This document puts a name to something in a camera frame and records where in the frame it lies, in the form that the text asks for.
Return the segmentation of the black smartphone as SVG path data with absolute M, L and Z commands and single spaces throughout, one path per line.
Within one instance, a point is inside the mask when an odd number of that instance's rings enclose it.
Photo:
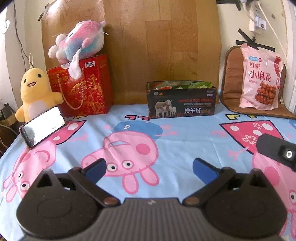
M 58 106 L 52 107 L 20 127 L 20 134 L 29 149 L 66 125 Z

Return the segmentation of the brown seat cushion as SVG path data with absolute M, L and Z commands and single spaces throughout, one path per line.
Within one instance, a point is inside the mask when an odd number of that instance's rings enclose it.
M 236 113 L 294 120 L 280 102 L 286 73 L 280 54 L 247 44 L 232 47 L 226 54 L 221 102 Z

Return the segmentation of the red gift bag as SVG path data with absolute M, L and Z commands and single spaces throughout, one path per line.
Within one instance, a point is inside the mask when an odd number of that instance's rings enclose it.
M 96 55 L 79 62 L 82 74 L 72 78 L 61 66 L 48 70 L 53 92 L 60 92 L 64 102 L 59 105 L 64 117 L 106 114 L 114 104 L 107 55 Z

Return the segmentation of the black sheep print box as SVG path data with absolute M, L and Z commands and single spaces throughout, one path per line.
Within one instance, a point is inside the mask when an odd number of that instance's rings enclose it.
M 215 112 L 217 88 L 189 89 L 191 80 L 171 81 L 173 88 L 156 90 L 153 87 L 161 81 L 146 85 L 149 118 L 179 118 L 213 115 Z

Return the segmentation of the red orange snack packet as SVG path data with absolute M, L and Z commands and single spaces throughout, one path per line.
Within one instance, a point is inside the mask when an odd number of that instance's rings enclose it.
M 168 90 L 172 88 L 173 86 L 171 81 L 163 81 L 163 82 L 157 83 L 156 86 L 153 87 L 153 89 L 156 89 L 156 90 Z

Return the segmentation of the wooden board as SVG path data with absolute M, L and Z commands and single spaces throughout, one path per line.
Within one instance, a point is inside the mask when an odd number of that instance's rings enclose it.
M 147 102 L 146 84 L 219 85 L 221 36 L 215 1 L 55 1 L 41 19 L 44 51 L 84 20 L 106 21 L 102 53 L 116 104 Z

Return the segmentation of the pink twisted snack bag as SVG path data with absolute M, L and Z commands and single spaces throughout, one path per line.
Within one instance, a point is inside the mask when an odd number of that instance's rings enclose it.
M 243 54 L 243 82 L 240 108 L 267 111 L 278 108 L 283 60 L 272 51 L 261 51 L 247 44 Z

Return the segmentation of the cartoon pig tablecloth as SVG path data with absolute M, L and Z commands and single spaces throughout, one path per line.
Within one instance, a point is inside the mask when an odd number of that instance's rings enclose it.
M 295 240 L 295 172 L 257 152 L 265 133 L 294 143 L 295 120 L 236 114 L 223 105 L 211 116 L 149 119 L 147 106 L 122 105 L 70 118 L 34 149 L 15 136 L 1 158 L 1 235 L 22 238 L 16 209 L 43 169 L 65 173 L 104 158 L 107 172 L 98 185 L 119 200 L 183 199 L 205 185 L 193 171 L 201 158 L 240 173 L 261 169 L 287 207 L 281 235 Z

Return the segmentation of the yellow duck plush toy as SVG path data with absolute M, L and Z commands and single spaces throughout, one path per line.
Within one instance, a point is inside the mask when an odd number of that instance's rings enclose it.
M 29 57 L 30 68 L 21 80 L 22 106 L 15 117 L 21 123 L 27 123 L 45 111 L 62 104 L 64 99 L 60 92 L 53 92 L 47 73 L 33 67 L 33 57 Z

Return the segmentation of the pink blue plush toy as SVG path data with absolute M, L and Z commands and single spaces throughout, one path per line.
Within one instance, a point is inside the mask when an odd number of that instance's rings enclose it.
M 69 75 L 78 80 L 82 75 L 79 61 L 98 53 L 104 46 L 106 21 L 82 21 L 68 35 L 60 34 L 51 46 L 48 56 L 56 58 L 62 65 L 69 63 Z

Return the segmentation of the light green snack packet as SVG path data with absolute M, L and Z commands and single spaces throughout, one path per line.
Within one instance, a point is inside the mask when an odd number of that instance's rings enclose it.
M 206 82 L 206 81 L 196 81 L 190 83 L 189 89 L 211 89 L 212 88 L 212 83 L 211 82 Z

